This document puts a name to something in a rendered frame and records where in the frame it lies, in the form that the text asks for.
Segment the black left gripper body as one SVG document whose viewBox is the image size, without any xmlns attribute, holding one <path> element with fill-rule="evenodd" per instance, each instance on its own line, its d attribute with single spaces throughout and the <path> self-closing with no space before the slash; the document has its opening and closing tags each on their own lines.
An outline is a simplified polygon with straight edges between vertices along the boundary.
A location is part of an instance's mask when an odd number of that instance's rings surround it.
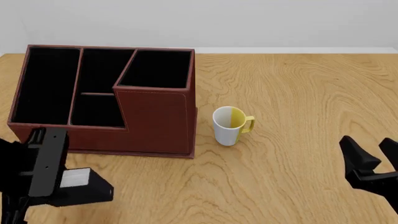
<svg viewBox="0 0 398 224">
<path fill-rule="evenodd" d="M 43 144 L 43 140 L 45 137 L 46 129 L 45 128 L 34 128 L 25 142 L 26 146 L 29 149 L 37 149 L 41 147 Z"/>
</svg>

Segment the black book with white pages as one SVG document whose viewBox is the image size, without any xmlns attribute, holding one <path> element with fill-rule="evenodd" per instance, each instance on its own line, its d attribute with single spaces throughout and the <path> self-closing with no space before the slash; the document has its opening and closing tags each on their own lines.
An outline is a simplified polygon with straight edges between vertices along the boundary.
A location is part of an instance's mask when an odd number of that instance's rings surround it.
<svg viewBox="0 0 398 224">
<path fill-rule="evenodd" d="M 113 200 L 114 187 L 93 169 L 68 169 L 63 172 L 60 188 L 51 195 L 48 204 L 67 207 Z"/>
</svg>

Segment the white and yellow mug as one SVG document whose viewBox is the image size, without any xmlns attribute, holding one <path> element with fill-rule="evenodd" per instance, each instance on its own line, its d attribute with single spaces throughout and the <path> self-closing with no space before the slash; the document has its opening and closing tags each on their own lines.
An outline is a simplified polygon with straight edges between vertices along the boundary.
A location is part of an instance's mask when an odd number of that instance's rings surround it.
<svg viewBox="0 0 398 224">
<path fill-rule="evenodd" d="M 239 108 L 223 106 L 212 115 L 215 139 L 224 146 L 235 145 L 241 134 L 251 132 L 255 118 L 247 116 Z"/>
</svg>

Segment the red-brown desk caddy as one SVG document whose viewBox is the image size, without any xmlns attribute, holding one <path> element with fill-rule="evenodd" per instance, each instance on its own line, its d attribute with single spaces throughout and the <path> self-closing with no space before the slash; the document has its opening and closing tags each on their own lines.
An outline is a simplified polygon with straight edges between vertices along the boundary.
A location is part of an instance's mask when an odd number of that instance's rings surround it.
<svg viewBox="0 0 398 224">
<path fill-rule="evenodd" d="M 65 128 L 69 151 L 193 158 L 192 49 L 29 45 L 7 124 Z"/>
</svg>

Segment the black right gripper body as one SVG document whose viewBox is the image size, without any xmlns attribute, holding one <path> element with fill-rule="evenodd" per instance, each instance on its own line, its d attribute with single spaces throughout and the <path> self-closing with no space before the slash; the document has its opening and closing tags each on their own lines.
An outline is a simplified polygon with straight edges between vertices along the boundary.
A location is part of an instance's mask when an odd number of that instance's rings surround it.
<svg viewBox="0 0 398 224">
<path fill-rule="evenodd" d="M 383 196 L 398 214 L 398 171 L 377 174 L 352 170 L 345 178 L 354 189 Z"/>
</svg>

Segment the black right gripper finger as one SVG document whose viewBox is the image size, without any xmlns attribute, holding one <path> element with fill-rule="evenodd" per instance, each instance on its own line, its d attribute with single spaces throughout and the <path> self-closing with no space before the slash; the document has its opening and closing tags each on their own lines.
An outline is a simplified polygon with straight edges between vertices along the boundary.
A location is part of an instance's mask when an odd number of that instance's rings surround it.
<svg viewBox="0 0 398 224">
<path fill-rule="evenodd" d="M 339 141 L 345 163 L 346 180 L 381 180 L 374 169 L 381 160 L 366 152 L 350 136 L 343 136 Z"/>
<path fill-rule="evenodd" d="M 379 144 L 379 148 L 392 164 L 395 171 L 398 171 L 398 141 L 384 138 Z"/>
</svg>

